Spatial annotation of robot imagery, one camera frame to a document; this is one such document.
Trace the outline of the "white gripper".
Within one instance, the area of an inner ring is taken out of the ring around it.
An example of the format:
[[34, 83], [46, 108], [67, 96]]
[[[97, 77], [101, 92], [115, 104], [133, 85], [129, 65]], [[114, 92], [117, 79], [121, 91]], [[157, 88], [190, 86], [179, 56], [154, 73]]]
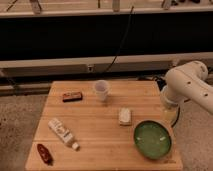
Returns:
[[179, 119], [180, 107], [167, 97], [167, 87], [164, 86], [160, 92], [160, 100], [164, 106], [164, 118], [171, 125], [175, 125]]

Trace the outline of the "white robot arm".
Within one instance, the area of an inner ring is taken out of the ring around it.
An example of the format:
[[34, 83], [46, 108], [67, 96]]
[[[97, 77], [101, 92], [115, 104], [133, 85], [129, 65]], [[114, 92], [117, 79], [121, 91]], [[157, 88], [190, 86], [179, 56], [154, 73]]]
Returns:
[[160, 92], [160, 99], [167, 122], [175, 124], [184, 99], [194, 101], [213, 115], [213, 86], [205, 82], [207, 77], [208, 69], [200, 61], [188, 62], [166, 73], [166, 85]]

